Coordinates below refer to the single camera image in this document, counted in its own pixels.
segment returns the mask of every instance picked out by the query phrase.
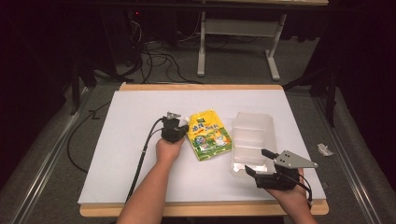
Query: metal bracket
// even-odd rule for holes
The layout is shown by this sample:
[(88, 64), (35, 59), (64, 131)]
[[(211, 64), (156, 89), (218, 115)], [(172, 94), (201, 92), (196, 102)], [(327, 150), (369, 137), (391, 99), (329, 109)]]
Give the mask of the metal bracket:
[(166, 115), (167, 119), (176, 119), (176, 118), (180, 118), (180, 117), (181, 117), (181, 115), (174, 114), (174, 113), (171, 113), (171, 112), (168, 112), (167, 115)]
[(279, 156), (274, 159), (274, 163), (279, 166), (286, 168), (317, 168), (318, 164), (307, 160), (297, 154), (290, 151), (283, 151)]

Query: white paper scrap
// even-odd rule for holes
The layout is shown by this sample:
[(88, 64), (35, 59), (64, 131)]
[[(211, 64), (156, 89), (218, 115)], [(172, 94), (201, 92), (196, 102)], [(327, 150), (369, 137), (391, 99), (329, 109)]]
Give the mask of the white paper scrap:
[(323, 155), (323, 156), (331, 156), (334, 155), (334, 153), (332, 151), (330, 151), (327, 146), (323, 145), (323, 144), (318, 144), (318, 150), (319, 152)]

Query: transparent box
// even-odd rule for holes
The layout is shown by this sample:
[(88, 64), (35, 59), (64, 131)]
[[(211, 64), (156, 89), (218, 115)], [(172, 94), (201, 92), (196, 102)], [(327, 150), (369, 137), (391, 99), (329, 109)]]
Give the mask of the transparent box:
[(233, 120), (233, 175), (248, 176), (245, 165), (262, 174), (272, 174), (274, 161), (262, 155), (263, 148), (277, 152), (272, 116), (239, 112)]

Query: food package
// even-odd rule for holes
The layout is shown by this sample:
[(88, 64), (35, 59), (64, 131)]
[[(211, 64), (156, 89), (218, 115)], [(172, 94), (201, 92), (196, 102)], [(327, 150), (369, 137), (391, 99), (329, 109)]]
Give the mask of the food package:
[(232, 148), (231, 137), (213, 109), (191, 115), (187, 136), (198, 161), (210, 159)]

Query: desk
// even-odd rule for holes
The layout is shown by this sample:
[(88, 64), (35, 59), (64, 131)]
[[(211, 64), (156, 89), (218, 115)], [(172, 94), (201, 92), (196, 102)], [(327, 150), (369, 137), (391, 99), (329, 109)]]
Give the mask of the desk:
[[(203, 101), (203, 95), (212, 97)], [(143, 136), (148, 134), (151, 123), (165, 115), (168, 110), (187, 117), (204, 108), (208, 109), (209, 106), (218, 112), (228, 131), (231, 130), (231, 122), (239, 111), (267, 112), (273, 115), (278, 148), (290, 148), (291, 151), (309, 159), (286, 95), (280, 86), (122, 85), (120, 91), (115, 93), (108, 111), (78, 201), (81, 204), (80, 213), (85, 217), (117, 217), (132, 183), (134, 164), (137, 164), (140, 148), (146, 139)], [(154, 148), (158, 138), (159, 135), (151, 138), (148, 149)], [(225, 153), (212, 158), (213, 160), (199, 162), (193, 155), (191, 145), (186, 142), (170, 175), (163, 215), (165, 217), (285, 215), (276, 200), (263, 189), (256, 188), (252, 178), (246, 181), (235, 180), (232, 177), (230, 154)], [(139, 176), (140, 181), (154, 162), (155, 156), (148, 150)], [(304, 171), (314, 193), (312, 213), (327, 214), (329, 207), (315, 170)], [(210, 189), (207, 188), (209, 185), (214, 185), (216, 188), (207, 191), (206, 189)]]
[[(208, 0), (206, 2), (236, 2), (236, 3), (257, 3), (257, 4), (281, 4), (281, 5), (303, 5), (303, 6), (327, 6), (328, 0)], [(199, 77), (205, 75), (205, 35), (249, 35), (249, 36), (268, 36), (273, 38), (270, 49), (265, 50), (265, 57), (274, 81), (279, 81), (280, 76), (276, 68), (274, 54), (283, 26), (285, 25), (287, 14), (279, 16), (278, 21), (240, 21), (240, 20), (219, 20), (207, 19), (206, 13), (201, 13), (201, 45), (198, 54)]]

